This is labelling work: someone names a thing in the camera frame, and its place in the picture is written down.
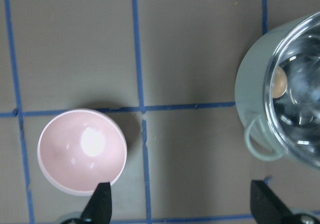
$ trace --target pot handle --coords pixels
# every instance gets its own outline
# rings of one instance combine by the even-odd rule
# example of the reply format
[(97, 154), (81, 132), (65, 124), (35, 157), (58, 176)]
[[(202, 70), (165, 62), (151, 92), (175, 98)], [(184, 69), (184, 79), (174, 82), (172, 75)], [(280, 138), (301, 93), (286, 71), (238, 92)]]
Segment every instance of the pot handle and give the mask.
[(248, 123), (244, 129), (244, 142), (246, 146), (248, 147), (249, 151), (252, 155), (254, 155), (256, 158), (262, 160), (262, 161), (275, 161), (282, 157), (282, 154), (278, 153), (276, 150), (273, 150), (269, 154), (263, 154), (252, 145), (252, 142), (250, 140), (250, 131), (255, 122), (259, 119), (260, 115), (252, 115), (251, 118), (248, 120)]

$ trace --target pot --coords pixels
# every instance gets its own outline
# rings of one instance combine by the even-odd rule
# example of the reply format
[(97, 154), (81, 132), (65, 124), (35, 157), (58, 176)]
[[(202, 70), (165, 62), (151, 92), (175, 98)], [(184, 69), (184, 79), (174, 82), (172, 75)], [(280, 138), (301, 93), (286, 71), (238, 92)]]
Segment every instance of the pot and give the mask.
[[(279, 68), (287, 87), (273, 98)], [(236, 78), (235, 103), (249, 151), (263, 161), (289, 156), (320, 170), (320, 12), (263, 35)]]

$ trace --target bowl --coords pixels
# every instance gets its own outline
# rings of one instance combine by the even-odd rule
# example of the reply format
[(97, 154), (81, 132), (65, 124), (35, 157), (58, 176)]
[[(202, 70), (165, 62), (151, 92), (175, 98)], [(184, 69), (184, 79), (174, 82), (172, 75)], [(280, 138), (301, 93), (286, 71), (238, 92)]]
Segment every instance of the bowl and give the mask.
[(118, 125), (103, 113), (76, 109), (53, 118), (43, 129), (37, 159), (57, 189), (90, 196), (98, 183), (114, 184), (127, 159), (127, 144)]

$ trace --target pink plate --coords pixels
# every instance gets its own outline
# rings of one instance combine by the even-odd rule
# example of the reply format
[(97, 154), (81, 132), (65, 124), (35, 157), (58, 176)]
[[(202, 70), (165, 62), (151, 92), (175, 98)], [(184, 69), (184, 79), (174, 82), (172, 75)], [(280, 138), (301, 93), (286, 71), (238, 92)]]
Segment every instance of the pink plate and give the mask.
[(98, 183), (114, 184), (127, 159), (127, 145), (117, 124), (90, 109), (53, 118), (39, 138), (37, 158), (48, 181), (77, 196), (91, 195)]

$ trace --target egg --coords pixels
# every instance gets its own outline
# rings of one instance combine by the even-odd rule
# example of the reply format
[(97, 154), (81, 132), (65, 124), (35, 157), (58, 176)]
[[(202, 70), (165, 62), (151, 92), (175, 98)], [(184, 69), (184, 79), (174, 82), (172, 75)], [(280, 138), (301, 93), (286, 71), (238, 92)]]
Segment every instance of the egg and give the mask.
[(287, 89), (288, 80), (285, 71), (278, 67), (272, 84), (272, 98), (280, 98)]

